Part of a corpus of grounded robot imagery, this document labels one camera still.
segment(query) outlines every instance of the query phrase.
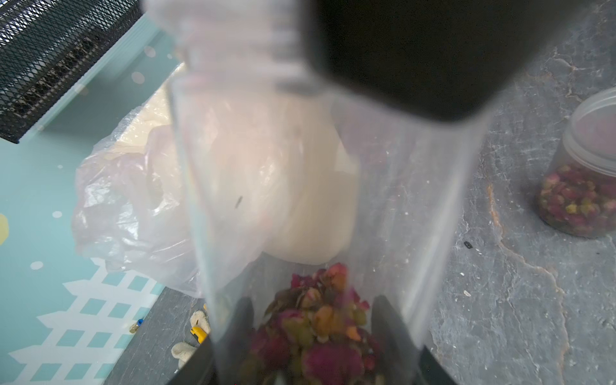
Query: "white lattice pattern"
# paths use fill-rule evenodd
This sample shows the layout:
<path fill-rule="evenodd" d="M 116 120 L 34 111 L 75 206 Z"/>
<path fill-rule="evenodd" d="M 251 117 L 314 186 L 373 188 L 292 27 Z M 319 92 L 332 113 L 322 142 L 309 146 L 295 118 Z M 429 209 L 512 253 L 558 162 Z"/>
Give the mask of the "white lattice pattern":
<path fill-rule="evenodd" d="M 99 371 L 102 368 L 109 368 L 122 354 L 123 347 L 116 348 L 115 346 L 121 338 L 127 338 L 125 335 L 129 333 L 129 328 L 135 322 L 133 318 L 140 309 L 149 308 L 156 301 L 158 295 L 151 294 L 156 281 L 128 271 L 117 286 L 108 285 L 103 283 L 107 276 L 104 261 L 99 259 L 92 261 L 99 268 L 90 280 L 64 283 L 67 290 L 76 296 L 69 309 L 65 312 L 54 312 L 38 317 L 43 325 L 51 329 L 45 341 L 41 345 L 29 346 L 9 353 L 16 361 L 26 365 L 19 377 L 11 384 L 31 382 L 41 384 L 41 380 L 50 385 L 100 384 L 105 378 L 100 378 Z M 147 279 L 140 291 L 129 288 L 136 277 Z M 81 313 L 90 299 L 105 301 L 96 315 Z M 130 308 L 122 318 L 109 317 L 117 304 L 130 305 Z M 58 346 L 67 330 L 83 331 L 83 334 L 74 346 Z M 102 341 L 99 338 L 102 347 L 91 346 L 96 336 L 103 336 Z M 79 381 L 75 381 L 77 378 L 66 379 L 76 364 L 80 365 L 82 370 L 86 366 L 84 364 L 90 364 L 90 366 Z M 40 376 L 44 376 L 44 373 L 38 373 L 41 365 L 53 365 L 54 369 L 59 365 L 59 368 L 51 378 L 42 379 Z"/>

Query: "yellow object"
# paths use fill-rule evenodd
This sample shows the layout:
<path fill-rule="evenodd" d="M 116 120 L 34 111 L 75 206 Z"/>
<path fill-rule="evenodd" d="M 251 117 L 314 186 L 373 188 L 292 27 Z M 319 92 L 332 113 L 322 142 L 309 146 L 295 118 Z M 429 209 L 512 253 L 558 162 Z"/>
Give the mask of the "yellow object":
<path fill-rule="evenodd" d="M 9 237 L 9 220 L 0 214 L 0 245 Z"/>
<path fill-rule="evenodd" d="M 203 329 L 201 329 L 199 326 L 191 327 L 190 334 L 192 334 L 193 337 L 195 337 L 197 342 L 199 342 L 200 344 L 202 344 L 203 341 L 205 341 L 205 339 L 208 337 L 208 334 L 204 332 Z"/>
<path fill-rule="evenodd" d="M 571 205 L 568 205 L 567 207 L 565 207 L 565 210 L 567 210 L 568 214 L 576 214 L 577 205 L 575 203 L 572 203 Z"/>

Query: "container lid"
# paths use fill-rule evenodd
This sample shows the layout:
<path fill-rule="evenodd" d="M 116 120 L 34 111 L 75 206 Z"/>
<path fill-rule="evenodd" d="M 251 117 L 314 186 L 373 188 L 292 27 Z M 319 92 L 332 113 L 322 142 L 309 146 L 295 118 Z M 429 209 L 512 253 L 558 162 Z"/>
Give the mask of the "container lid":
<path fill-rule="evenodd" d="M 576 108 L 562 144 L 584 167 L 616 177 L 616 87 Z"/>

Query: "dried rose petal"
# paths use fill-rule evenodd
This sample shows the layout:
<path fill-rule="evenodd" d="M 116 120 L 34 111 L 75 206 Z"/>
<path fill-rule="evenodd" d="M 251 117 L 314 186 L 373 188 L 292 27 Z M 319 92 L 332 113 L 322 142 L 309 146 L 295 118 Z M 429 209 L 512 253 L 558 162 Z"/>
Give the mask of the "dried rose petal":
<path fill-rule="evenodd" d="M 363 374 L 360 352 L 347 344 L 316 344 L 302 356 L 304 376 L 322 385 L 344 385 Z"/>

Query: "yellow dot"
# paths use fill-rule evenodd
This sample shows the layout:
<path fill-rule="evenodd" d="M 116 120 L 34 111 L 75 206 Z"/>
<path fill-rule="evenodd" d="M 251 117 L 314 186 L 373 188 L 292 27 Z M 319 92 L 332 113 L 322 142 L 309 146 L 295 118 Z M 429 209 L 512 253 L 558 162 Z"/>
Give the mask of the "yellow dot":
<path fill-rule="evenodd" d="M 0 214 L 0 245 L 9 237 L 9 220 Z"/>

